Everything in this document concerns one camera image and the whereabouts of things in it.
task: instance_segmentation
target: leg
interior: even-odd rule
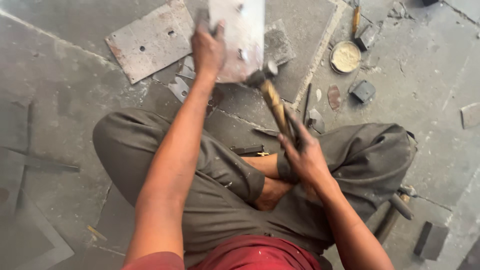
[[[330,172],[364,221],[398,189],[416,153],[414,140],[396,124],[345,126],[319,140]],[[283,155],[277,164],[280,178],[296,178]],[[280,199],[269,221],[274,234],[307,250],[320,253],[333,244],[321,201],[309,200],[301,184]]]
[[[134,205],[150,162],[170,124],[142,109],[123,109],[99,121],[93,142],[113,183]],[[241,234],[264,234],[248,203],[261,194],[264,175],[228,148],[202,136],[197,170],[182,220],[185,263],[201,261],[208,250]]]

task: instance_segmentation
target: dirty hand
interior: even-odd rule
[[[218,22],[216,35],[208,32],[208,22],[199,20],[192,36],[193,61],[195,72],[216,78],[225,63],[225,21]]]
[[[328,170],[318,140],[310,135],[307,128],[295,117],[290,109],[285,107],[285,112],[297,133],[299,150],[295,149],[293,143],[283,134],[278,135],[278,140],[285,149],[293,170],[304,183],[312,186],[325,184],[326,181],[335,181]]]

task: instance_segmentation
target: person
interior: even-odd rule
[[[393,269],[364,222],[398,189],[416,148],[397,124],[345,126],[318,137],[287,110],[299,139],[285,153],[241,158],[203,131],[225,58],[199,23],[192,37],[196,78],[170,124],[154,112],[121,109],[93,133],[99,159],[135,206],[125,270],[331,267],[333,243],[345,269]]]

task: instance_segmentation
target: gray floor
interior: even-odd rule
[[[456,269],[480,235],[480,126],[463,130],[459,113],[459,108],[480,102],[480,2],[447,0],[423,7],[420,0],[404,0],[411,18],[395,19],[387,17],[392,0],[362,1],[361,24],[370,21],[381,30],[374,47],[363,53],[361,68],[348,75],[334,73],[328,57],[334,44],[348,39],[353,9],[340,0],[332,2],[336,11],[306,77],[306,83],[313,84],[311,107],[323,115],[328,130],[396,122],[416,135],[419,151],[404,180],[420,195],[411,200],[415,219],[399,219],[384,248],[397,269]],[[118,108],[143,106],[173,118],[180,103],[151,78],[130,85],[103,38],[163,3],[0,1],[1,94],[32,101],[29,152],[81,168],[80,173],[27,170],[24,178],[24,191],[75,251],[53,269],[121,266],[133,229],[133,208],[111,186],[99,163],[92,129]],[[205,3],[186,0],[191,13]],[[348,87],[360,79],[377,89],[368,106],[347,95]],[[341,92],[337,112],[326,98],[330,84]],[[224,86],[226,98],[205,129],[227,146],[264,143],[269,151],[278,151],[275,140],[251,131],[258,125],[274,127],[261,96],[228,88]],[[304,88],[294,108],[303,108],[303,96]],[[450,228],[438,261],[422,261],[412,253],[426,220]],[[87,225],[107,241],[93,237]],[[326,256],[335,269],[342,269],[335,247]]]

